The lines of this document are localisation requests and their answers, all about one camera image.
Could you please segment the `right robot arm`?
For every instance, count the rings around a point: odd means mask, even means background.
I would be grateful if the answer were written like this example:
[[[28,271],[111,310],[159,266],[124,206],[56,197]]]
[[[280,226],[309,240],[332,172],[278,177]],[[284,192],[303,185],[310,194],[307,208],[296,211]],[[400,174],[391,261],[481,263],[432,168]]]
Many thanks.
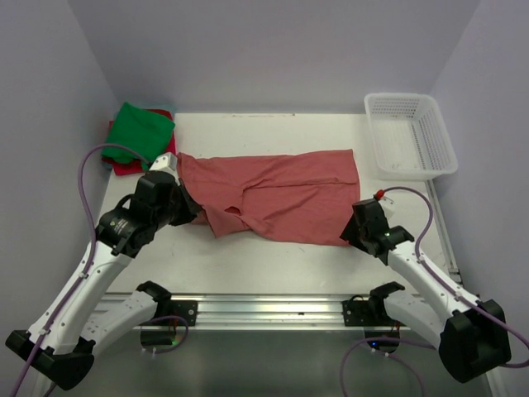
[[[503,309],[457,285],[421,251],[404,227],[390,227],[380,203],[355,203],[341,239],[380,260],[417,292],[397,282],[369,293],[367,315],[377,324],[402,323],[433,346],[448,373],[465,383],[511,358]]]

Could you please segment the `salmon pink t shirt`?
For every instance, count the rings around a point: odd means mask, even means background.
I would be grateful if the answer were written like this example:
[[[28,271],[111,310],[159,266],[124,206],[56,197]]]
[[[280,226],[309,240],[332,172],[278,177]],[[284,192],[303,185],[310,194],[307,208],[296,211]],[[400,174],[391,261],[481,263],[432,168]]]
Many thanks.
[[[340,235],[360,199],[353,150],[177,159],[215,237],[252,231],[274,242],[344,245]]]

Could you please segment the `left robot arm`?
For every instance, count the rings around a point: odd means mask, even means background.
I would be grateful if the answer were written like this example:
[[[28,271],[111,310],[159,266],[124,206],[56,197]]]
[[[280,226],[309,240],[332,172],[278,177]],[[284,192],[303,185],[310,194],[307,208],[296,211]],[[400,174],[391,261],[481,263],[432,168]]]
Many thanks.
[[[164,171],[141,176],[132,194],[104,213],[83,259],[53,304],[27,330],[15,330],[7,347],[62,390],[76,387],[96,356],[130,329],[169,320],[187,325],[172,311],[170,292],[146,281],[117,308],[90,317],[110,284],[163,227],[191,223],[200,206],[184,182]]]

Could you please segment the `green folded t shirt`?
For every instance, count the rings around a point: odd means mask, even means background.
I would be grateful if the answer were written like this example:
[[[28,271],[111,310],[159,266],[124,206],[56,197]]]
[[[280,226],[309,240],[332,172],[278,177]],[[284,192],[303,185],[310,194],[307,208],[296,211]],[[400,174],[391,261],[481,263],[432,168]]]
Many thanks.
[[[175,123],[167,110],[144,109],[123,103],[109,127],[106,143],[128,147],[150,163],[164,153],[176,154]],[[102,161],[109,164],[118,176],[147,170],[136,155],[116,147],[104,148]]]

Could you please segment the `white plastic basket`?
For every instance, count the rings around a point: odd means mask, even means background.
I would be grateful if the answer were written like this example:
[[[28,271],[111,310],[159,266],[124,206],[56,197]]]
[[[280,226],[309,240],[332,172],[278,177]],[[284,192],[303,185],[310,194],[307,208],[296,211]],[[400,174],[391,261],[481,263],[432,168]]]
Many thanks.
[[[458,170],[436,100],[417,93],[365,96],[374,161],[381,179],[428,181]]]

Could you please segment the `aluminium mounting rail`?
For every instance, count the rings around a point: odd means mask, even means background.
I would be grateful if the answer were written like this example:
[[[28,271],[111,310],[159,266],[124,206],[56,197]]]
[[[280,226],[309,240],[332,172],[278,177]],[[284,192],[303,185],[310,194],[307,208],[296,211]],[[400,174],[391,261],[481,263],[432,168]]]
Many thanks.
[[[409,328],[424,325],[441,331],[451,314],[448,297],[439,315],[427,301],[406,291],[391,293],[384,303],[387,316],[377,314],[366,294],[174,294],[169,310],[199,330],[325,330]]]

